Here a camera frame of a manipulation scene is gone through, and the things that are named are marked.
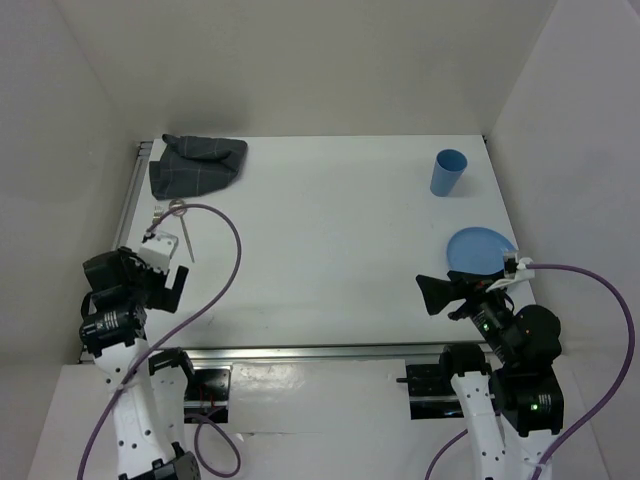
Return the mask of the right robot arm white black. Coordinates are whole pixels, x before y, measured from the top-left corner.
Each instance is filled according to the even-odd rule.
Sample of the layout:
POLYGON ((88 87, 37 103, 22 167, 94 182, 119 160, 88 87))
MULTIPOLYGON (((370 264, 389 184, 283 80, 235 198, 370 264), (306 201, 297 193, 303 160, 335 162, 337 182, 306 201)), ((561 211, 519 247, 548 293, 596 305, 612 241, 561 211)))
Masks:
POLYGON ((448 344, 436 369, 440 387, 460 403, 477 479, 532 478, 563 428, 564 396, 553 370, 560 321, 539 305, 516 310, 508 294, 533 276, 450 271, 446 279, 416 278, 428 314, 458 302, 449 319, 470 320, 501 364, 493 369, 476 344, 448 344))

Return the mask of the silver metal fork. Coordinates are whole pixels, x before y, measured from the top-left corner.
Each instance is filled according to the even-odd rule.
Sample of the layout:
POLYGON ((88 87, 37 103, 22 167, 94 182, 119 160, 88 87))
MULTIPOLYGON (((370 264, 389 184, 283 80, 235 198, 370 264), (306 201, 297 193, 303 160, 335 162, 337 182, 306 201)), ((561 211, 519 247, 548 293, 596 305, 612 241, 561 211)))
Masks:
POLYGON ((154 212, 153 212, 153 216, 152 216, 152 223, 151 223, 152 227, 156 226, 157 222, 162 217, 163 213, 164 213, 164 208, 161 205, 156 205, 154 207, 154 212))

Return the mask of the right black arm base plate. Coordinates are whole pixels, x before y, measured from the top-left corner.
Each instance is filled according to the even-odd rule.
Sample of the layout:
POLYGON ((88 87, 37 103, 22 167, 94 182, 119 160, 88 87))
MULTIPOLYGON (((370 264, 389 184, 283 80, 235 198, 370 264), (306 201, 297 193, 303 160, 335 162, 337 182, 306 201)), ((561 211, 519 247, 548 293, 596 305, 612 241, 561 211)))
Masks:
POLYGON ((463 417, 460 402, 438 364, 409 364, 396 382, 407 387, 412 420, 463 417))

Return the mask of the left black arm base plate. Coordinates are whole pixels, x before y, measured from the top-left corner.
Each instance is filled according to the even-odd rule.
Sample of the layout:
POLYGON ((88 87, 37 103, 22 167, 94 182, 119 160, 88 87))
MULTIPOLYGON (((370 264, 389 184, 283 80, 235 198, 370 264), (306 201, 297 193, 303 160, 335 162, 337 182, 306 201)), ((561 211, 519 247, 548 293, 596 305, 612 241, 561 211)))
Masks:
POLYGON ((197 369, 184 395, 184 412, 204 415, 215 423, 226 424, 230 390, 230 366, 197 369))

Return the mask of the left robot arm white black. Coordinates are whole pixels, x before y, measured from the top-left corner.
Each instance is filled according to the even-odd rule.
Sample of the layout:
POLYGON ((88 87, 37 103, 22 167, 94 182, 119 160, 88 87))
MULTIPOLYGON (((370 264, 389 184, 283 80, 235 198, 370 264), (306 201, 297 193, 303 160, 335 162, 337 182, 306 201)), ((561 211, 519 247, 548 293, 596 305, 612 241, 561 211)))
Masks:
POLYGON ((151 350, 149 310, 177 310, 188 270, 166 285, 174 240, 138 251, 120 247, 83 265, 90 285, 81 305, 79 336, 102 372, 116 433, 120 479, 198 479, 186 448, 183 399, 198 387, 198 374, 180 348, 151 350))

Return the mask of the dark grey checked cloth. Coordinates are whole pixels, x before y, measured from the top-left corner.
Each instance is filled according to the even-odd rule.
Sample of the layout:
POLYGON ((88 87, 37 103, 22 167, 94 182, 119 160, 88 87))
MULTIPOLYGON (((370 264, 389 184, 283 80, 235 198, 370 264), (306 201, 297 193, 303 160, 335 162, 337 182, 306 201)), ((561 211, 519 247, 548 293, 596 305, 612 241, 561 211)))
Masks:
POLYGON ((165 149, 149 162, 156 200, 195 198, 231 185, 241 174, 248 144, 239 139, 164 134, 165 149))

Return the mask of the silver metal spoon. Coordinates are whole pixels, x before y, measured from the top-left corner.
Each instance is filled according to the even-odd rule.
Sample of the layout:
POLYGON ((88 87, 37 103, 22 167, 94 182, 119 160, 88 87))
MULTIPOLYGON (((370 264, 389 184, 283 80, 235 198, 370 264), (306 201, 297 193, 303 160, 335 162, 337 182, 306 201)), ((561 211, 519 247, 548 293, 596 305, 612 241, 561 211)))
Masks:
POLYGON ((195 262, 194 250, 193 250, 190 235, 188 232, 188 227, 185 220, 185 214, 187 212, 187 210, 184 208, 185 204, 186 202, 183 199, 177 198, 170 201, 169 208, 171 210, 172 215, 177 217, 180 220, 186 248, 189 253, 191 262, 194 263, 195 262))

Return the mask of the blue plastic plate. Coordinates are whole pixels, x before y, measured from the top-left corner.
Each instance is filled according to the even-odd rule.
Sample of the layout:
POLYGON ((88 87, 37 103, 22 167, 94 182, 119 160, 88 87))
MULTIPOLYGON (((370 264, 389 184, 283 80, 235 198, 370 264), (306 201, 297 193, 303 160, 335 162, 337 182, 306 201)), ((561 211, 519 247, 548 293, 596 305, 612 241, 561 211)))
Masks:
POLYGON ((446 246, 450 270, 490 275, 504 267, 503 256, 516 247, 502 234, 485 227, 468 227, 456 232, 446 246))

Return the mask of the blue plastic cup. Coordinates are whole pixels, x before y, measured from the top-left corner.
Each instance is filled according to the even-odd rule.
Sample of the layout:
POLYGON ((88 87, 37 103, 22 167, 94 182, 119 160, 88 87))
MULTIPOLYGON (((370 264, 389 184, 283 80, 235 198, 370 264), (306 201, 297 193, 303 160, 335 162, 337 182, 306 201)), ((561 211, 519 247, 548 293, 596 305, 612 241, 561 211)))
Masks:
POLYGON ((448 196, 467 166, 467 157, 458 150, 440 151, 435 157, 430 183, 431 193, 439 197, 448 196))

